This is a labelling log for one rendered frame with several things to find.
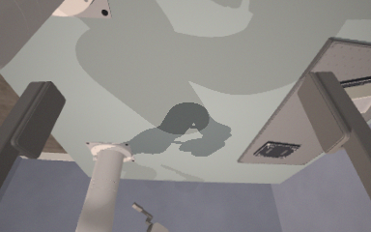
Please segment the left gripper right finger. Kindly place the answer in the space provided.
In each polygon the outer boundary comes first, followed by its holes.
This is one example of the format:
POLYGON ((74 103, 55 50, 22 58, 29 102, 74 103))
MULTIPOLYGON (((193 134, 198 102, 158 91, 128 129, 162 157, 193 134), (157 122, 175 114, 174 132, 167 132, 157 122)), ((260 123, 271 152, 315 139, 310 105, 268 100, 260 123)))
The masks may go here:
POLYGON ((371 199, 371 129, 333 72, 309 72, 298 97, 326 154, 346 150, 371 199))

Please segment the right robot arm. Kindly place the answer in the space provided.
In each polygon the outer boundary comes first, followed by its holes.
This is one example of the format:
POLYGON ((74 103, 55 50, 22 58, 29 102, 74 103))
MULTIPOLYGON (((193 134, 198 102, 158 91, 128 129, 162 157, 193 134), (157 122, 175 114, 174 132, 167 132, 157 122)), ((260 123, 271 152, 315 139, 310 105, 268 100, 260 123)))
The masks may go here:
POLYGON ((75 232, 112 232, 123 161, 132 154, 111 143, 94 145, 91 153, 97 161, 75 232))

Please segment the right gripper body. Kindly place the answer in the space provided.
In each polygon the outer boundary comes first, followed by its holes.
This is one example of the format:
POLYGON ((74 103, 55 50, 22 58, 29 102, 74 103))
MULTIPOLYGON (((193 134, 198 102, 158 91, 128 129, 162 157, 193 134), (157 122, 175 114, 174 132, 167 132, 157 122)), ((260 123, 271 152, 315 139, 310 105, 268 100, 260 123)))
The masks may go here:
POLYGON ((151 232, 169 232, 167 228, 162 226, 160 223, 156 222, 153 224, 151 232))

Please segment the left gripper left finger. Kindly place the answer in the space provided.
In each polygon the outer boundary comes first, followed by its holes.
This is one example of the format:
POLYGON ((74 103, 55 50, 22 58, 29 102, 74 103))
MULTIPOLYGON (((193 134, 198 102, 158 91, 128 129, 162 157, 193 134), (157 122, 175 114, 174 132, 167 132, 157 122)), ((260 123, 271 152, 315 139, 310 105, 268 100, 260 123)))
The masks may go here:
POLYGON ((39 158, 65 102, 52 81, 29 83, 0 127, 0 188, 17 156, 39 158))

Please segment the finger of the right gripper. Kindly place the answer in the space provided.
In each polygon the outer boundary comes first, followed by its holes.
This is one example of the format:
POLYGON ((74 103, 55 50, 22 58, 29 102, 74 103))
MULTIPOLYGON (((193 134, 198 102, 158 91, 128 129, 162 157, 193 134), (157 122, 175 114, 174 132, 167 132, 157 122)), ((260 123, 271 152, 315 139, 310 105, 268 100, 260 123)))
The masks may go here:
POLYGON ((147 225, 149 225, 148 229, 147 229, 147 232, 151 232, 151 229, 153 227, 153 224, 151 223, 151 220, 153 218, 152 215, 150 215, 148 212, 146 212, 145 210, 143 210, 143 208, 141 206, 139 206, 138 204, 136 204, 135 202, 132 204, 132 206, 135 210, 137 210, 138 212, 140 213, 143 213, 144 215, 147 216, 147 219, 145 221, 145 223, 147 225))

